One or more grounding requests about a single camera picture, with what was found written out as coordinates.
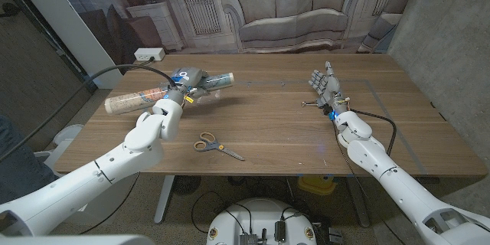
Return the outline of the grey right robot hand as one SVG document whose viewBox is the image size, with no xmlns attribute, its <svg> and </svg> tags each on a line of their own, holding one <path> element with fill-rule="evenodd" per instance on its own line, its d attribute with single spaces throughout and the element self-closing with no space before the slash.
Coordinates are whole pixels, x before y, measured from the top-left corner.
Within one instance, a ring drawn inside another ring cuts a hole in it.
<svg viewBox="0 0 490 245">
<path fill-rule="evenodd" d="M 341 113 L 346 112 L 347 100 L 341 94 L 340 82 L 334 76 L 334 71 L 329 61 L 325 62 L 325 73 L 314 70 L 311 74 L 309 85 L 318 93 L 316 105 L 324 110 L 324 114 L 330 119 L 335 119 Z"/>
</svg>

